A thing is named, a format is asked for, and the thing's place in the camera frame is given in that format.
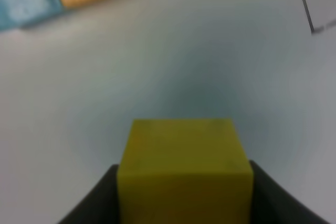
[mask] white table surface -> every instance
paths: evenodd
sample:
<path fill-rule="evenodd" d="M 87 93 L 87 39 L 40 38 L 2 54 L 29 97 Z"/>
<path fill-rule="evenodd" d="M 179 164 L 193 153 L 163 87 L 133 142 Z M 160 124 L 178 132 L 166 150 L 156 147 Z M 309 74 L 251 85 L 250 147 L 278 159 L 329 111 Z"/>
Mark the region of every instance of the white table surface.
<path fill-rule="evenodd" d="M 107 0 L 0 34 L 0 222 L 56 223 L 134 118 L 230 117 L 249 158 L 336 222 L 336 29 L 301 0 Z"/>

